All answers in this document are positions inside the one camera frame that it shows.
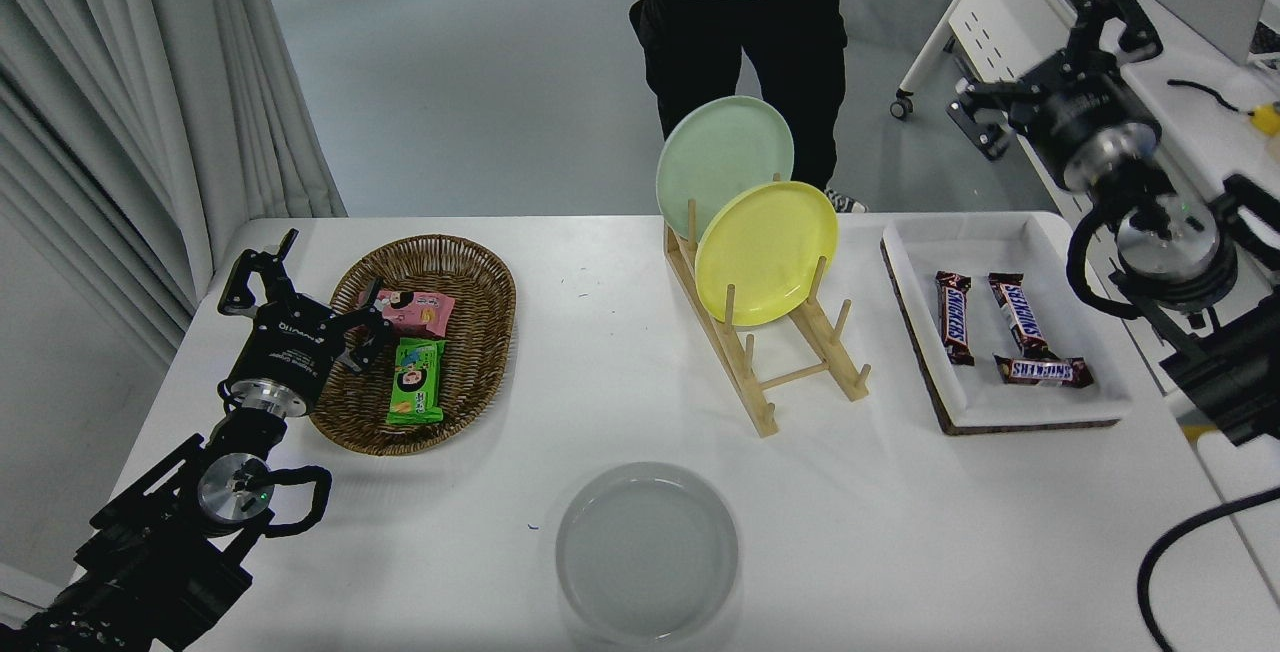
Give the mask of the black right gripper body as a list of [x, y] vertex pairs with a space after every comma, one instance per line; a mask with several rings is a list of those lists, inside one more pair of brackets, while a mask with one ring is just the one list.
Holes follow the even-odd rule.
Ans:
[[1019, 82], [1042, 96], [1012, 102], [1007, 120], [1050, 174], [1107, 175], [1155, 158], [1158, 123], [1115, 70], [1082, 70], [1056, 54]]

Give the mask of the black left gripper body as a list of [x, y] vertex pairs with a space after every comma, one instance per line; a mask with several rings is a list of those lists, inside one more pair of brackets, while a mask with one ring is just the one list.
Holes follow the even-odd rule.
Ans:
[[320, 395], [344, 348], [332, 330], [337, 315], [314, 298], [260, 306], [232, 368], [232, 384], [269, 380], [297, 395]]

